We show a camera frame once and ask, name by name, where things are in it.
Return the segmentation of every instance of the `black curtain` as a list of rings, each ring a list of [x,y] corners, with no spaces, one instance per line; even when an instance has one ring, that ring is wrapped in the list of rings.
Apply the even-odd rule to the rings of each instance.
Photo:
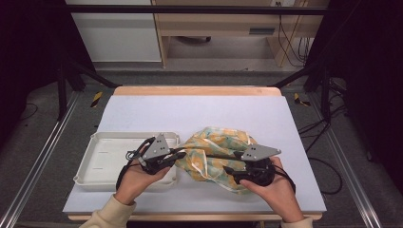
[[[332,1],[342,7],[350,1]],[[368,151],[382,162],[403,193],[403,2],[363,0],[326,53],[331,77],[346,81],[345,102]],[[310,52],[308,64],[323,58],[336,28],[348,14],[325,17]],[[318,86],[321,75],[309,76]]]
[[[64,0],[49,2],[66,4]],[[64,56],[95,72],[71,14],[45,11],[44,3],[0,0],[0,146],[19,121],[28,94],[57,81]],[[74,89],[83,88],[80,72],[68,70],[67,80]]]

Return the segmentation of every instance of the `white table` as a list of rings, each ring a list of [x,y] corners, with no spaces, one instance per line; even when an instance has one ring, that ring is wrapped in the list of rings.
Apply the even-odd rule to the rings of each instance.
[[[194,88],[163,87],[174,92],[161,93],[160,87],[131,87],[134,91],[128,93],[131,95],[123,95],[125,93],[117,89],[106,106],[98,132],[175,132],[184,142],[206,126],[244,130],[258,143],[281,149],[278,156],[297,186],[302,212],[320,219],[326,207],[285,98],[278,96],[279,92],[266,93],[273,92],[270,90],[273,88],[213,87],[211,90],[212,87],[196,87],[201,93],[194,92]],[[220,89],[233,89],[233,92],[221,93]],[[254,194],[240,196],[215,183],[193,181],[181,169],[177,176],[178,182],[172,188],[141,194],[130,219],[280,219]],[[111,194],[89,192],[75,185],[64,212],[70,219],[88,219],[92,211],[104,206]]]

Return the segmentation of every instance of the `white cabinet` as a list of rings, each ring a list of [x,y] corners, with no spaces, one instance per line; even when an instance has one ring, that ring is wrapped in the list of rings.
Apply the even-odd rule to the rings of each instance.
[[[69,5],[150,5],[149,0],[66,0]],[[72,13],[92,62],[160,62],[152,13]]]

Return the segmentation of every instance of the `wooden table edge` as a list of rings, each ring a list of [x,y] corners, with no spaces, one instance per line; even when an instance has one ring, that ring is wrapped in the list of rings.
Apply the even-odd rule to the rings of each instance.
[[[91,214],[68,214],[71,220],[88,220]],[[322,213],[304,214],[306,218],[319,220]],[[263,214],[139,214],[130,216],[129,220],[142,221],[263,221],[263,220],[281,220],[279,215],[263,215]]]
[[[113,95],[281,96],[281,92],[266,86],[119,86]]]

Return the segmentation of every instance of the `white tabletop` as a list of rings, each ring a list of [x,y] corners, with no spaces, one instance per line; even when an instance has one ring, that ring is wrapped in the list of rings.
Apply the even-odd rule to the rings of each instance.
[[[98,132],[175,132],[185,142],[207,126],[243,130],[259,144],[279,148],[284,169],[297,186],[305,214],[326,211],[323,198],[284,97],[112,96]],[[258,196],[236,195],[215,183],[197,182],[178,168],[178,182],[162,192],[144,192],[135,214],[273,214]],[[100,209],[111,192],[88,192],[75,185],[64,212]]]

